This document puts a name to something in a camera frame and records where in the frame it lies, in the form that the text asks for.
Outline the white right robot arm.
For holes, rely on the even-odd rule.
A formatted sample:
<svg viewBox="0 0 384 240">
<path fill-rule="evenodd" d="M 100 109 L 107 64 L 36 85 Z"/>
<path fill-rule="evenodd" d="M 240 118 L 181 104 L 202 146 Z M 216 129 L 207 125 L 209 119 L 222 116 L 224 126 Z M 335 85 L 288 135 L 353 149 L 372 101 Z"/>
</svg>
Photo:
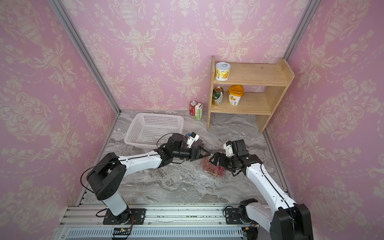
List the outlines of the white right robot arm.
<svg viewBox="0 0 384 240">
<path fill-rule="evenodd" d="M 272 240 L 314 238 L 309 208 L 305 204 L 297 204 L 278 186 L 258 156 L 228 157 L 226 154 L 215 153 L 209 161 L 232 173 L 242 172 L 266 200 L 268 209 L 256 200 L 249 199 L 240 203 L 239 212 L 245 223 L 258 223 L 270 234 Z"/>
</svg>

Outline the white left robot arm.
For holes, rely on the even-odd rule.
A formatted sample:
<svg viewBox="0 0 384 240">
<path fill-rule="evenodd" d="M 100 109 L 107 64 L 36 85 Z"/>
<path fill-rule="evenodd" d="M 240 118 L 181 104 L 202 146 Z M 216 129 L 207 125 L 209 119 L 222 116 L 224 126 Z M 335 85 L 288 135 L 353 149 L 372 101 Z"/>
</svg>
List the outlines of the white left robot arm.
<svg viewBox="0 0 384 240">
<path fill-rule="evenodd" d="M 163 144 L 157 149 L 130 157 L 109 153 L 90 169 L 87 181 L 99 201 L 107 207 L 105 225 L 134 223 L 135 217 L 119 193 L 119 186 L 126 176 L 173 163 L 174 158 L 195 161 L 209 157 L 211 153 L 201 146 L 184 147 L 180 144 Z"/>
</svg>

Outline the green white carton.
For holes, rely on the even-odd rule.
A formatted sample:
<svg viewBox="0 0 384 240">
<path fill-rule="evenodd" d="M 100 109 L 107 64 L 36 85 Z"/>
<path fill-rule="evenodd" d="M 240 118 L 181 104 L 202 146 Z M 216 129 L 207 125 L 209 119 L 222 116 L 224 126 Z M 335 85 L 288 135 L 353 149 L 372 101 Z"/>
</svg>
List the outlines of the green white carton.
<svg viewBox="0 0 384 240">
<path fill-rule="evenodd" d="M 199 121 L 202 118 L 202 114 L 203 114 L 203 104 L 197 103 L 195 105 L 195 119 Z"/>
</svg>

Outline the red soda can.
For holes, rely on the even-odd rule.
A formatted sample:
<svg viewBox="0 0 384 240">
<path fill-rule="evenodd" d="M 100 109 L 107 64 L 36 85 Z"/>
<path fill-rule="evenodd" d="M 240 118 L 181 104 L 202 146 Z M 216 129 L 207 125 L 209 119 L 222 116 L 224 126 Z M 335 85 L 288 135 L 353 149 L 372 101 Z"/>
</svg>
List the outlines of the red soda can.
<svg viewBox="0 0 384 240">
<path fill-rule="evenodd" d="M 196 115 L 196 105 L 198 103 L 196 101 L 191 101 L 189 103 L 189 111 L 190 111 L 190 115 L 191 116 L 195 116 Z"/>
</svg>

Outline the white perforated plastic basket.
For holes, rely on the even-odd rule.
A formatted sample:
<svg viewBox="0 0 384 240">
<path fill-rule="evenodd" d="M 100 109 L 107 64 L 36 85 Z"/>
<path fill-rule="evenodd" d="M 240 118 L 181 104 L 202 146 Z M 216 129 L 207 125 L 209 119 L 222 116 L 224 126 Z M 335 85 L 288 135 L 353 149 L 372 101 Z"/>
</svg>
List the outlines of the white perforated plastic basket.
<svg viewBox="0 0 384 240">
<path fill-rule="evenodd" d="M 181 134 L 184 118 L 175 115 L 139 113 L 131 122 L 124 142 L 142 149 L 155 149 L 172 133 Z"/>
</svg>

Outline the green drink can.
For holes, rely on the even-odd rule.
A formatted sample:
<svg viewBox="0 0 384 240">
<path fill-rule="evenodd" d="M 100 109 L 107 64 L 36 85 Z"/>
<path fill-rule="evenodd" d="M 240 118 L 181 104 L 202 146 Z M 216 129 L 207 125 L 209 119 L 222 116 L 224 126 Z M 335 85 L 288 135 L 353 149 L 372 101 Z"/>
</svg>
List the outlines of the green drink can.
<svg viewBox="0 0 384 240">
<path fill-rule="evenodd" d="M 223 101 L 224 90 L 222 87 L 215 87 L 213 90 L 212 104 L 220 106 Z"/>
</svg>

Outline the yellow lidded cup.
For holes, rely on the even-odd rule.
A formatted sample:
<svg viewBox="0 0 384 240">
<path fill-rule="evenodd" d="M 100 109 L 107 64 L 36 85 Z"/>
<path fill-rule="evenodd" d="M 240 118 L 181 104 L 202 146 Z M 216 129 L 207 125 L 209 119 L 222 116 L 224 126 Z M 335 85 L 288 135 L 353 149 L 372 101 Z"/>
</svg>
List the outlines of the yellow lidded cup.
<svg viewBox="0 0 384 240">
<path fill-rule="evenodd" d="M 229 103 L 232 106 L 237 106 L 241 97 L 244 95 L 244 87 L 242 85 L 232 85 L 229 90 Z"/>
</svg>

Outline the yellow can white lid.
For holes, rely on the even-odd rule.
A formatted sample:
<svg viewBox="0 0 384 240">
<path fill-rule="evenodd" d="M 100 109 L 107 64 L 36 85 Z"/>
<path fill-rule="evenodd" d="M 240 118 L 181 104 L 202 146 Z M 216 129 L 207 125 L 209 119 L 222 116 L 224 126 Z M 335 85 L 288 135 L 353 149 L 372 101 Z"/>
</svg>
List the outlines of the yellow can white lid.
<svg viewBox="0 0 384 240">
<path fill-rule="evenodd" d="M 215 79 L 217 81 L 226 81 L 229 78 L 231 65 L 229 63 L 220 62 L 216 64 Z"/>
</svg>

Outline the wooden shelf unit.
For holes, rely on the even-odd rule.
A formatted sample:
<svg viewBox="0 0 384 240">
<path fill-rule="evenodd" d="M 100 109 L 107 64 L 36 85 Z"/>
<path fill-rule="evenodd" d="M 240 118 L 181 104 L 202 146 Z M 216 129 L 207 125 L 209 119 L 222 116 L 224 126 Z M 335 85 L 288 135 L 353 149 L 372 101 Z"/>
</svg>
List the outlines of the wooden shelf unit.
<svg viewBox="0 0 384 240">
<path fill-rule="evenodd" d="M 209 101 L 207 130 L 210 129 L 212 113 L 255 115 L 257 127 L 262 134 L 291 85 L 295 74 L 288 62 L 281 58 L 276 64 L 230 63 L 229 79 L 215 79 L 215 57 L 212 57 L 210 91 L 214 87 L 242 85 L 246 92 L 237 106 L 228 102 L 229 93 L 224 91 L 223 103 L 219 106 Z"/>
</svg>

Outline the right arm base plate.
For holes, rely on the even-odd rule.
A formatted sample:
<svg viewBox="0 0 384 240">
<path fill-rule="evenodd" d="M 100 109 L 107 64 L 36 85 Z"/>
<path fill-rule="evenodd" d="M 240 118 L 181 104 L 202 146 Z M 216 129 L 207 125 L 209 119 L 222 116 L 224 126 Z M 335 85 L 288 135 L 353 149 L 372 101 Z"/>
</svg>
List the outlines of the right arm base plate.
<svg viewBox="0 0 384 240">
<path fill-rule="evenodd" d="M 227 225 L 246 225 L 247 224 L 242 220 L 238 208 L 227 206 L 223 209 L 223 215 L 225 217 Z"/>
</svg>

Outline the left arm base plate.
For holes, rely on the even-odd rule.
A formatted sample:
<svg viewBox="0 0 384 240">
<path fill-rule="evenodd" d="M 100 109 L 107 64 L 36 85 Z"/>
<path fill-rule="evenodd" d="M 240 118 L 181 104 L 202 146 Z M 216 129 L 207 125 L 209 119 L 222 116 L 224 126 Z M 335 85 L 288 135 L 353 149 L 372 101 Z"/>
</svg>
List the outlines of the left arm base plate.
<svg viewBox="0 0 384 240">
<path fill-rule="evenodd" d="M 114 216 L 111 210 L 107 210 L 103 220 L 104 225 L 143 225 L 146 217 L 146 209 L 126 209 L 120 215 Z"/>
</svg>

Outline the aluminium rail frame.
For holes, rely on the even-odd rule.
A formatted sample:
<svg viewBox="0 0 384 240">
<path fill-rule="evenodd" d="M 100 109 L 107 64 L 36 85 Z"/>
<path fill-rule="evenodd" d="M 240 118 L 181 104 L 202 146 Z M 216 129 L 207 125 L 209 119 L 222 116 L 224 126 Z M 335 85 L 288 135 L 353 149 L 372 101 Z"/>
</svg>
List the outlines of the aluminium rail frame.
<svg viewBox="0 0 384 240">
<path fill-rule="evenodd" d="M 132 204 L 146 209 L 143 225 L 104 225 L 107 208 L 82 205 L 66 210 L 56 240 L 272 240 L 254 221 L 227 225 L 223 209 L 235 204 Z"/>
</svg>

